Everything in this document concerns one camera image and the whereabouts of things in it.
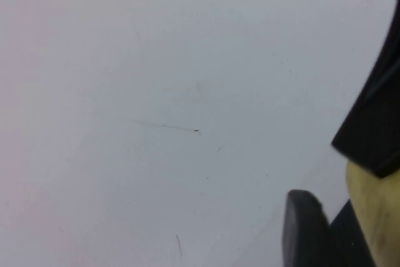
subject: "white wall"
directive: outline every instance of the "white wall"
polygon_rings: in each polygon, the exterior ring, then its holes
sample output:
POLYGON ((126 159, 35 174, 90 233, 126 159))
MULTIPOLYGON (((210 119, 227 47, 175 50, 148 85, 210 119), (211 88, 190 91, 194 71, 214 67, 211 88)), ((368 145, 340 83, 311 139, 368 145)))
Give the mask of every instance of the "white wall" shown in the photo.
POLYGON ((393 7, 0 0, 0 265, 280 266, 286 192, 346 200, 393 7))

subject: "black plastic piece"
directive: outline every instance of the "black plastic piece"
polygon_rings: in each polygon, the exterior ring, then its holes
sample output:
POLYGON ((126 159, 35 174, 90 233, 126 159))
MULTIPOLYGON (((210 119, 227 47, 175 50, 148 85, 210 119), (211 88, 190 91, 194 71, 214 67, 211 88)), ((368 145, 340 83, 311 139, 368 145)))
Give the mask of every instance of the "black plastic piece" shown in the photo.
POLYGON ((282 237, 284 267, 343 267, 319 201, 308 191, 287 194, 282 237))
POLYGON ((350 201, 331 223, 331 236, 345 266, 376 267, 350 201))
POLYGON ((376 176, 400 168, 400 5, 367 83, 332 145, 376 176))
POLYGON ((350 201, 329 225, 310 192, 290 191, 282 238, 284 267, 375 267, 350 201))

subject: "gray background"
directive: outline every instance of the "gray background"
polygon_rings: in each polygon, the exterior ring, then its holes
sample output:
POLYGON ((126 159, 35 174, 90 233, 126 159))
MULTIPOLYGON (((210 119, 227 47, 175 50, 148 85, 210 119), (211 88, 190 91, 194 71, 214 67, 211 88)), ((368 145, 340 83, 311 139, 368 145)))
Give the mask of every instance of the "gray background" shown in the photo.
POLYGON ((394 2, 0 0, 0 265, 280 266, 394 2))

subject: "yellow object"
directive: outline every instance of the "yellow object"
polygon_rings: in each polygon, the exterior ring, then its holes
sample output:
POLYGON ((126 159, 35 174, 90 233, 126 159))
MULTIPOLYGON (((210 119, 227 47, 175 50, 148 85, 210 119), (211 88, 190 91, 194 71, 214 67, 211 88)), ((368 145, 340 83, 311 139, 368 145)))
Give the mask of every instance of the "yellow object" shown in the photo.
POLYGON ((347 188, 377 267, 400 266, 400 170, 379 179, 349 162, 347 188))

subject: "scratch mark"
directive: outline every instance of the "scratch mark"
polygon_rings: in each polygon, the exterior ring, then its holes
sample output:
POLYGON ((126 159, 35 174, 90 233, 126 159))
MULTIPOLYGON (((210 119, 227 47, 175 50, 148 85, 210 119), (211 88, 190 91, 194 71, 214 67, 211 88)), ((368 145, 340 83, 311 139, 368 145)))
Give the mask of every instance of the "scratch mark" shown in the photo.
POLYGON ((181 258, 182 258, 181 242, 180 242, 180 240, 179 240, 178 235, 176 235, 175 237, 176 237, 176 240, 177 240, 177 245, 178 245, 178 247, 179 247, 179 254, 181 255, 181 258))
POLYGON ((174 126, 174 125, 168 125, 168 124, 158 124, 158 123, 153 123, 153 122, 147 122, 147 121, 141 121, 141 120, 131 120, 135 123, 145 125, 145 126, 154 126, 154 127, 159 127, 159 128, 171 128, 171 129, 178 129, 180 131, 192 131, 194 133, 197 133, 201 136, 200 129, 193 129, 193 128, 182 128, 180 126, 174 126))
POLYGON ((224 143, 221 147, 218 147, 217 151, 215 153, 218 153, 221 149, 223 149, 223 147, 226 145, 226 143, 224 143))

